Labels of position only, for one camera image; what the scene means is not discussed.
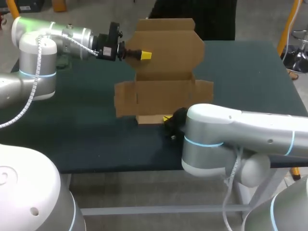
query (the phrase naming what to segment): box flap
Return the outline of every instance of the box flap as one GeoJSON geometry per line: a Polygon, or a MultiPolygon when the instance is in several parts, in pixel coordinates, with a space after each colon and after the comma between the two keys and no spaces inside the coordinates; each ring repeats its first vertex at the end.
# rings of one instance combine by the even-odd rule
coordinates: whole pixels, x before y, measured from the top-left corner
{"type": "Polygon", "coordinates": [[[140,19],[136,31],[150,30],[194,30],[192,18],[140,19]]]}
{"type": "MultiPolygon", "coordinates": [[[[151,25],[147,22],[152,22],[152,20],[143,20],[142,27],[146,27],[146,24],[151,25]]],[[[191,73],[203,60],[204,46],[203,41],[193,29],[136,31],[126,43],[126,48],[152,52],[152,59],[140,62],[127,58],[126,62],[135,69],[138,81],[142,81],[143,78],[148,80],[145,77],[148,74],[153,76],[151,80],[160,80],[161,73],[191,73]]],[[[190,77],[177,78],[177,75],[167,75],[165,80],[189,79],[190,77]]]]}
{"type": "Polygon", "coordinates": [[[190,106],[197,103],[210,103],[214,97],[214,83],[205,80],[196,80],[193,86],[190,106]]]}
{"type": "Polygon", "coordinates": [[[135,82],[126,81],[115,84],[114,104],[116,117],[137,114],[135,82]]]}
{"type": "Polygon", "coordinates": [[[190,103],[192,82],[137,81],[138,115],[173,114],[190,103]]]}
{"type": "Polygon", "coordinates": [[[213,83],[204,80],[115,84],[117,117],[171,115],[181,107],[188,108],[193,104],[210,103],[212,100],[213,83]]]}

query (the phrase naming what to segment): white cylinder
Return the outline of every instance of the white cylinder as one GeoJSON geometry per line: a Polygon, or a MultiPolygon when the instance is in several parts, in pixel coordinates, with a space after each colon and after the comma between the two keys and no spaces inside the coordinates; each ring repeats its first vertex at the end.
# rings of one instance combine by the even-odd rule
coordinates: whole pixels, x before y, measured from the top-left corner
{"type": "Polygon", "coordinates": [[[270,199],[251,211],[243,222],[242,231],[306,231],[307,217],[306,177],[283,190],[275,200],[270,199]]]}
{"type": "MultiPolygon", "coordinates": [[[[226,166],[226,174],[231,174],[233,165],[226,166]]],[[[270,159],[265,154],[244,154],[241,159],[241,165],[235,174],[235,181],[253,188],[260,185],[270,172],[270,159]]]]}
{"type": "Polygon", "coordinates": [[[86,230],[56,166],[42,153],[0,144],[0,230],[86,230]]]}

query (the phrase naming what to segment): dark green table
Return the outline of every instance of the dark green table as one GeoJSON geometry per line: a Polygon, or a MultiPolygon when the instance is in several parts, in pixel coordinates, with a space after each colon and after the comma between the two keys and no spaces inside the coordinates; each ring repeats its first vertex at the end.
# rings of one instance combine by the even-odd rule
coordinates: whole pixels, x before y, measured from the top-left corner
{"type": "MultiPolygon", "coordinates": [[[[270,43],[208,41],[194,73],[214,82],[213,104],[307,116],[270,43]]],[[[181,169],[181,149],[165,140],[161,125],[115,117],[114,84],[134,78],[125,62],[74,60],[57,78],[54,97],[34,102],[19,122],[0,130],[2,144],[38,150],[62,173],[181,169]]],[[[22,106],[1,110],[0,121],[22,106]]]]}

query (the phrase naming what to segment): open cardboard box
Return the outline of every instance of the open cardboard box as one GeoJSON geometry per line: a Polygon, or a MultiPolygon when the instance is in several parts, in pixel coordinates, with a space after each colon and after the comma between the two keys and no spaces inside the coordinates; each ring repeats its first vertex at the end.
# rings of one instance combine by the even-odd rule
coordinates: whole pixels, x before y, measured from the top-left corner
{"type": "Polygon", "coordinates": [[[116,117],[132,115],[139,124],[157,124],[181,107],[212,101],[213,82],[195,80],[192,72],[204,56],[194,26],[193,19],[139,20],[126,48],[152,52],[152,59],[126,59],[136,76],[115,84],[116,117]]]}

